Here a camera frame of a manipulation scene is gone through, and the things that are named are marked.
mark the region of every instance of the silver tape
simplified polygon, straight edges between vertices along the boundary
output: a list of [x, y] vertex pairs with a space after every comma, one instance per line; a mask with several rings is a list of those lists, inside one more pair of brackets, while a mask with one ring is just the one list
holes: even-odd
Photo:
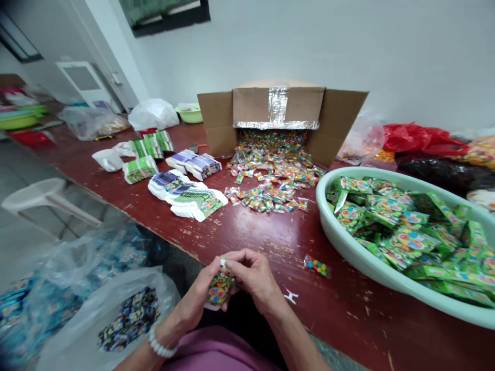
[[309, 129], [317, 130], [320, 127], [318, 121], [285, 121], [285, 111], [287, 109], [289, 87], [270, 88], [268, 95], [268, 113], [270, 121], [237, 121], [234, 122], [235, 128], [243, 129]]
[[272, 122], [256, 121], [238, 121], [234, 123], [235, 128], [239, 129], [300, 129], [300, 130], [317, 130], [320, 127], [319, 121], [284, 121], [279, 124]]

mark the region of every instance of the stool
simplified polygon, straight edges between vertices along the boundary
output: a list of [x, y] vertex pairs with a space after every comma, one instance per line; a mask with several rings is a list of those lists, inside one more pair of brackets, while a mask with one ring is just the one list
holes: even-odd
[[66, 184], [67, 182], [61, 178], [52, 178], [33, 183], [9, 195], [2, 202], [2, 207], [10, 213], [30, 222], [39, 230], [54, 236], [56, 239], [59, 239], [59, 236], [36, 224], [29, 216], [23, 213], [23, 210], [36, 206], [54, 207], [75, 216], [93, 227], [99, 227], [102, 224], [101, 221], [73, 205], [65, 198], [63, 192]]

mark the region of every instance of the table surface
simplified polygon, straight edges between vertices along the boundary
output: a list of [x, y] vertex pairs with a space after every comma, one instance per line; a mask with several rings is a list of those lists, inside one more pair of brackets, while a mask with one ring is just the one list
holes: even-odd
[[[147, 180], [129, 185], [122, 171], [108, 173], [91, 158], [98, 150], [135, 140], [134, 132], [120, 133], [114, 140], [82, 142], [66, 125], [49, 131], [56, 145], [33, 150], [36, 156], [201, 263], [209, 264], [217, 255], [244, 247], [265, 254], [282, 290], [299, 295], [297, 304], [291, 306], [308, 331], [363, 366], [373, 371], [492, 367], [494, 331], [392, 291], [343, 260], [320, 226], [316, 188], [297, 193], [309, 198], [308, 212], [259, 214], [228, 204], [198, 223], [174, 215], [167, 203], [149, 192]], [[202, 124], [181, 124], [168, 132], [177, 151], [206, 143]], [[200, 148], [200, 154], [204, 152], [208, 147]], [[342, 166], [336, 161], [332, 168]], [[164, 161], [158, 168], [170, 169]], [[229, 171], [214, 174], [205, 183], [222, 191], [236, 186]], [[248, 190], [257, 185], [256, 178], [245, 178], [240, 186]], [[331, 278], [306, 269], [306, 254], [326, 263]]]

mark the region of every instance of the woman's hand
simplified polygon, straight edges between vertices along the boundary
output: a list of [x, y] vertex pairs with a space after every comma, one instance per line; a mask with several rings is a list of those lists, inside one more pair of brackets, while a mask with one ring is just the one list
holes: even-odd
[[223, 256], [227, 269], [253, 296], [254, 304], [262, 315], [276, 314], [285, 309], [287, 302], [273, 277], [265, 255], [247, 248], [231, 251]]
[[[156, 336], [162, 346], [165, 343], [180, 340], [189, 331], [192, 331], [199, 324], [203, 316], [203, 305], [208, 296], [211, 281], [220, 269], [220, 258], [216, 257], [212, 263], [204, 267], [197, 276], [191, 288], [177, 304], [173, 312], [156, 328]], [[222, 305], [222, 310], [227, 310], [227, 301]]]

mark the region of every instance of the white bead bracelet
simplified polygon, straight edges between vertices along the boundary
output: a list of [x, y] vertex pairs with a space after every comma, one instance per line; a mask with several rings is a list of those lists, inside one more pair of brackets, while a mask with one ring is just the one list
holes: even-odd
[[164, 358], [172, 358], [177, 352], [177, 349], [179, 345], [177, 344], [174, 349], [166, 349], [160, 345], [160, 343], [156, 340], [155, 337], [155, 328], [156, 328], [156, 323], [154, 323], [150, 329], [150, 332], [148, 333], [148, 338], [150, 341], [151, 348], [155, 353], [157, 353], [160, 357]]

